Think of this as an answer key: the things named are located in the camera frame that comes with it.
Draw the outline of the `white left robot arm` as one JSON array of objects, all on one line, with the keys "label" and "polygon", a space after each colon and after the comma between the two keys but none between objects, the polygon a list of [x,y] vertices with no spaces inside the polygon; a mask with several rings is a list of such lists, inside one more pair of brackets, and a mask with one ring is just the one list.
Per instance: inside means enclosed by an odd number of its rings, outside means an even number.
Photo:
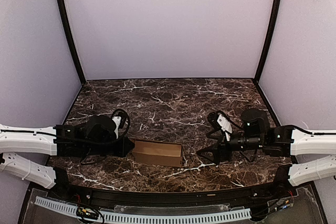
[{"label": "white left robot arm", "polygon": [[1,125],[1,171],[43,186],[46,189],[67,186],[67,172],[43,166],[20,156],[38,153],[58,157],[90,155],[126,157],[134,143],[126,136],[130,118],[123,110],[111,117],[94,115],[75,126],[55,125],[24,128]]}]

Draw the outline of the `brown cardboard box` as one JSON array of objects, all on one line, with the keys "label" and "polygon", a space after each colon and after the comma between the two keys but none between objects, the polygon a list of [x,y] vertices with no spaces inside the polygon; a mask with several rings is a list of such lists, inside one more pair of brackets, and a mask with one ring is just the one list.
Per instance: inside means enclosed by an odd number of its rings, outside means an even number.
[{"label": "brown cardboard box", "polygon": [[179,143],[132,140],[132,155],[138,163],[182,167],[183,146]]}]

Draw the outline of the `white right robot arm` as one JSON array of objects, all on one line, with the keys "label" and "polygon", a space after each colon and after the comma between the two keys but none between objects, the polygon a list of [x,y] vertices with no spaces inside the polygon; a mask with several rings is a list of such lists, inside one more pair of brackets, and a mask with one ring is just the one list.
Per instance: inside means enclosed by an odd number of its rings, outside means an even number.
[{"label": "white right robot arm", "polygon": [[335,177],[335,131],[309,131],[295,125],[271,127],[267,113],[254,108],[245,110],[240,118],[242,125],[237,125],[223,111],[210,113],[207,119],[213,129],[206,137],[215,144],[198,150],[197,155],[218,165],[231,160],[233,152],[262,150],[271,157],[321,154],[310,162],[278,167],[274,185],[295,187]]}]

